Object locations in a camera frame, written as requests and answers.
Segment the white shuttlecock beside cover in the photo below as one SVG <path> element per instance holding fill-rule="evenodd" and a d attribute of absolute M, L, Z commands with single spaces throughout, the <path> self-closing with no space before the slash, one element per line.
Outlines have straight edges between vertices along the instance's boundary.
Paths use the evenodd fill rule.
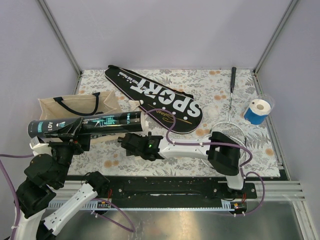
<path fill-rule="evenodd" d="M 137 109 L 139 106 L 144 104 L 143 100 L 129 100 L 129 105 L 130 105 L 130 109 L 132 111 L 134 111 L 135 109 Z"/>

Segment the black sport racket cover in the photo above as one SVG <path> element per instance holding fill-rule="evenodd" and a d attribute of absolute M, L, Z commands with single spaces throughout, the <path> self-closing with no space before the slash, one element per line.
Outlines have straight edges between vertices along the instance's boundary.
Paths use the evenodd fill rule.
<path fill-rule="evenodd" d="M 191 133 L 202 122 L 203 111 L 191 94 L 114 65 L 109 65 L 104 75 L 129 100 L 143 100 L 139 106 L 142 111 L 157 109 L 149 116 L 162 127 L 169 129 L 176 121 L 172 129 L 176 134 Z"/>

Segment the blue wrapped toilet paper roll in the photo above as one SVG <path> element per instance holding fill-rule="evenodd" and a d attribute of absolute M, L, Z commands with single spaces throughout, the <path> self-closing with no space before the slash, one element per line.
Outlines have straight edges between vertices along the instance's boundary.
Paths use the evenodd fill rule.
<path fill-rule="evenodd" d="M 243 117 L 252 125 L 260 125 L 272 110 L 271 104 L 260 98 L 253 99 L 247 106 Z"/>

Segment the beige canvas tote bag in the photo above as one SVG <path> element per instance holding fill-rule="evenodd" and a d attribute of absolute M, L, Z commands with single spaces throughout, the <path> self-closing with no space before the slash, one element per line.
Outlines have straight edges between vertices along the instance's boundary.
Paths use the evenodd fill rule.
<path fill-rule="evenodd" d="M 39 100 L 39 104 L 42 110 L 41 120 L 56 120 L 122 112 L 114 91 L 44 98 Z"/>

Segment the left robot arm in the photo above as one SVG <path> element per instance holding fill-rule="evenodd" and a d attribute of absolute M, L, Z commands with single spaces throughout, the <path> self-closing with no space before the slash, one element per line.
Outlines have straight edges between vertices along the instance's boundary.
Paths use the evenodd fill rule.
<path fill-rule="evenodd" d="M 10 239 L 53 240 L 83 205 L 107 195 L 110 181 L 98 171 L 90 172 L 74 196 L 42 219 L 55 191 L 64 187 L 73 156 L 89 150 L 91 133 L 82 117 L 33 120 L 27 132 L 34 157 L 14 193 L 16 217 Z"/>

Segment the black shuttlecock tube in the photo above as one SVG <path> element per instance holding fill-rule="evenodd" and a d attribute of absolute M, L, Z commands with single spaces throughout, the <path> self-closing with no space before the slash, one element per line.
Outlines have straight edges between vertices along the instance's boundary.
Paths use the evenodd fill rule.
<path fill-rule="evenodd" d="M 148 122 L 141 111 L 120 112 L 110 114 L 97 114 L 92 116 L 80 116 L 83 118 L 82 126 L 77 135 L 104 135 L 117 133 L 143 132 L 148 129 Z M 44 121 L 33 120 L 27 127 L 27 133 L 31 138 L 56 138 L 44 136 Z"/>

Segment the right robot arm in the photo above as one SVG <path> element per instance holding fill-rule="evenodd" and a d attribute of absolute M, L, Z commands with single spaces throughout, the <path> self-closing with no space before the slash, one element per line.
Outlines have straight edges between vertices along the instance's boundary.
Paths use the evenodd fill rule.
<path fill-rule="evenodd" d="M 240 171 L 242 146 L 227 135 L 214 131 L 203 139 L 172 139 L 148 133 L 141 136 L 126 133 L 117 141 L 126 150 L 127 156 L 141 157 L 147 161 L 168 158 L 192 158 L 209 161 L 218 173 L 225 176 L 228 194 L 239 198 L 246 191 Z"/>

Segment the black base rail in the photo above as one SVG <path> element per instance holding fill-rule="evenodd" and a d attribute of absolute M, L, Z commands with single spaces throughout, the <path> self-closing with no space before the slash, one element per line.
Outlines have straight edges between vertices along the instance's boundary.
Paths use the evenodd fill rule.
<path fill-rule="evenodd" d="M 209 202 L 213 199 L 241 202 L 258 198 L 253 183 L 246 182 L 239 191 L 230 190 L 223 177 L 108 176 L 108 180 L 106 192 L 101 195 L 107 200 L 153 199 L 180 203 Z"/>

